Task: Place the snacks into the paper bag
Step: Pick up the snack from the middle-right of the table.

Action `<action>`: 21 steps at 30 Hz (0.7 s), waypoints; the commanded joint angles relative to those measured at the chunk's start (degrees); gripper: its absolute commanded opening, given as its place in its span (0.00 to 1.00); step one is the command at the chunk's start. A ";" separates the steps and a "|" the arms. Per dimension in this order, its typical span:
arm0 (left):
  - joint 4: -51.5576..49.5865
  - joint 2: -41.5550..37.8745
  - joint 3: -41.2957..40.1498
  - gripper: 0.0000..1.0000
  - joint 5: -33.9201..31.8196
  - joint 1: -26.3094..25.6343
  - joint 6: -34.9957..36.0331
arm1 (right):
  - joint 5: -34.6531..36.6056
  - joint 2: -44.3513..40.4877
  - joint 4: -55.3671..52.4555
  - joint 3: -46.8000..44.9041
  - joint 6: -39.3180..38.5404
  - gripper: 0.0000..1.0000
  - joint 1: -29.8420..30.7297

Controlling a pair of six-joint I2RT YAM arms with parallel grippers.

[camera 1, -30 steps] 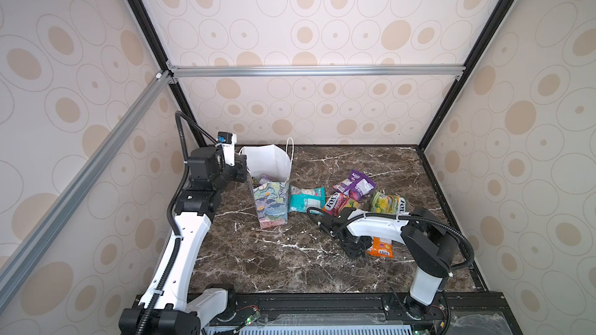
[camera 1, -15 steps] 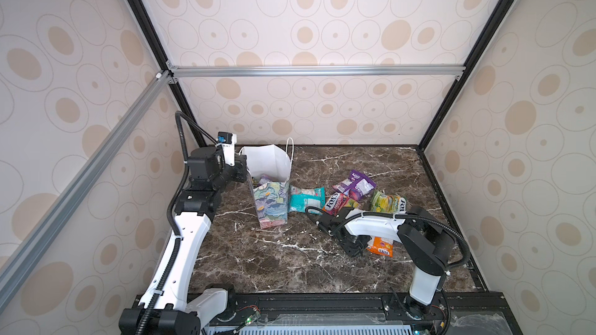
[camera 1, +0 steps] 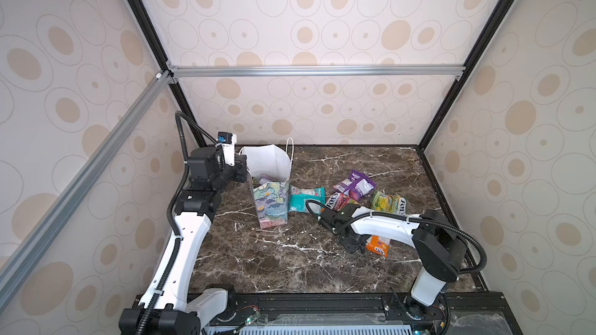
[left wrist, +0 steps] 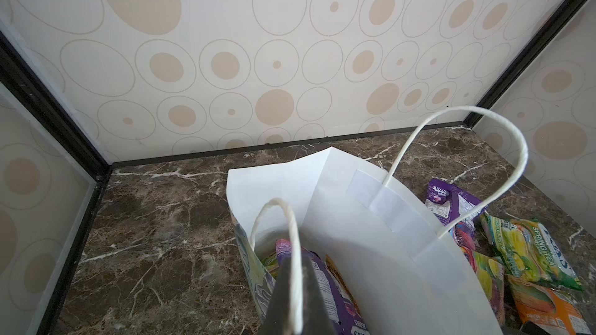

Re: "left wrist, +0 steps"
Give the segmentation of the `white patterned paper bag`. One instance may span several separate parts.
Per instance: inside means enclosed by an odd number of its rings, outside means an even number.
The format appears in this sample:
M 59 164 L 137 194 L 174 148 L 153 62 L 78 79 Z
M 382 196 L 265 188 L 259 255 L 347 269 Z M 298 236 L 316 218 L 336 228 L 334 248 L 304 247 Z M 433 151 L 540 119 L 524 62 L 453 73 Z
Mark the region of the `white patterned paper bag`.
M 329 256 L 371 334 L 499 334 L 481 284 L 444 226 L 394 176 L 336 148 L 228 172 L 227 200 L 262 324 L 291 243 L 291 334 L 304 328 L 302 249 Z

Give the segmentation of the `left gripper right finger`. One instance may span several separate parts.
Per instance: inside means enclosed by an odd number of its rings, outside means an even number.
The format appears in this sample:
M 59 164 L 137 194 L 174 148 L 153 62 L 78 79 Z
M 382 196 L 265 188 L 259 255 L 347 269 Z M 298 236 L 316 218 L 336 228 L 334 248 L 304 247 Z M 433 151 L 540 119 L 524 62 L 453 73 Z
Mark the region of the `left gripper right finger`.
M 332 335 L 335 334 L 332 321 L 329 319 L 325 308 L 318 280 L 312 265 L 312 260 L 302 254 L 303 263 L 303 318 L 305 335 Z

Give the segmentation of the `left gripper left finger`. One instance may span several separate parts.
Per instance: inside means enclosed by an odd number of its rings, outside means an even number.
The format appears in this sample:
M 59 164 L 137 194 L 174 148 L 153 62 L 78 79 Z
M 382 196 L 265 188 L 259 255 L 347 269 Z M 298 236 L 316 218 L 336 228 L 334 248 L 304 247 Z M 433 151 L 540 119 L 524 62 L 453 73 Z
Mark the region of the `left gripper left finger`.
M 269 303 L 265 321 L 258 335 L 287 335 L 292 333 L 290 325 L 290 261 L 279 266 L 278 278 Z

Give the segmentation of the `orange Fox's snack packet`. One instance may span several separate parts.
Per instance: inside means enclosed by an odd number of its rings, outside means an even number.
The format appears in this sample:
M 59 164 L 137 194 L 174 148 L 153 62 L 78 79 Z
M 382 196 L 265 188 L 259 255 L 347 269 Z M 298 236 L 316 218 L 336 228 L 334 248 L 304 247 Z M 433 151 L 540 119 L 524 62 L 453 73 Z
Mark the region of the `orange Fox's snack packet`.
M 561 290 L 507 276 L 523 324 L 533 323 L 548 334 L 595 334 L 571 298 Z

